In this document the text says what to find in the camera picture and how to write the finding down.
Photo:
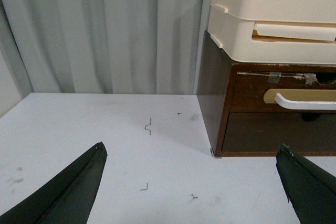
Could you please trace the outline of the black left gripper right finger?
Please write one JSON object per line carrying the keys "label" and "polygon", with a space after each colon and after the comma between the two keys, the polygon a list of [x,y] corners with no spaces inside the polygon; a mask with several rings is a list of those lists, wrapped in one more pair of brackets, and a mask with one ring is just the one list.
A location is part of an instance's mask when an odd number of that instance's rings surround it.
{"label": "black left gripper right finger", "polygon": [[284,144],[276,168],[300,223],[335,223],[335,176]]}

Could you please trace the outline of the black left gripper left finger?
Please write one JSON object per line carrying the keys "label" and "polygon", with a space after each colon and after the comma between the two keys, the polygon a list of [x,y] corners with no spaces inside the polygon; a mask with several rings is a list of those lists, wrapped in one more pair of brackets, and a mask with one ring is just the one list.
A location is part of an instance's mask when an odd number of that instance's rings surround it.
{"label": "black left gripper left finger", "polygon": [[87,223],[108,154],[95,144],[32,195],[1,215],[1,223]]}

